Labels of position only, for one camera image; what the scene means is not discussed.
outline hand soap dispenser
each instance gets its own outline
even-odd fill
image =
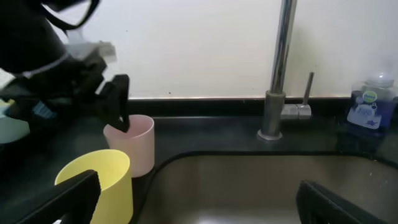
[[[394,79],[379,73],[353,85],[348,124],[355,134],[382,136],[388,130],[396,106]]]

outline countertop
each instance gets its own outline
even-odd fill
[[[164,117],[155,119],[155,168],[132,180],[134,216],[142,207],[150,181],[168,162],[189,154],[338,155],[348,154],[378,160],[398,169],[398,125],[393,124],[382,140],[358,138],[344,133],[336,118],[284,121],[283,139],[269,144],[257,139],[259,116]],[[78,118],[61,131],[54,131],[3,150],[0,211],[17,205],[53,186],[58,172],[75,158],[106,149],[105,124],[97,118]]]

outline wall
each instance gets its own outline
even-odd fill
[[[85,6],[63,12],[78,21]],[[298,0],[285,88],[348,96],[351,84],[398,59],[398,1]],[[110,41],[131,98],[263,97],[269,88],[280,0],[102,0],[84,34]]]

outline faucet handle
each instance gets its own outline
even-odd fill
[[[298,108],[298,118],[299,119],[310,119],[311,115],[312,115],[311,107],[310,107],[310,105],[308,105],[308,99],[310,98],[313,76],[314,76],[314,72],[310,72],[310,76],[309,76],[308,82],[307,82],[307,87],[305,89],[303,103],[296,105]]]
[[[308,99],[310,98],[310,92],[311,92],[313,76],[314,76],[314,72],[310,72],[310,76],[308,78],[307,87],[305,89],[305,94],[304,94],[302,105],[307,105],[308,104]]]

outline faucet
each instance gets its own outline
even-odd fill
[[[268,141],[282,137],[280,132],[281,119],[309,119],[311,107],[307,104],[314,73],[310,73],[305,90],[303,103],[299,105],[285,105],[286,94],[283,92],[287,57],[297,0],[282,0],[280,7],[279,28],[275,47],[274,66],[272,68],[271,87],[266,91],[264,103],[264,117],[257,136]]]

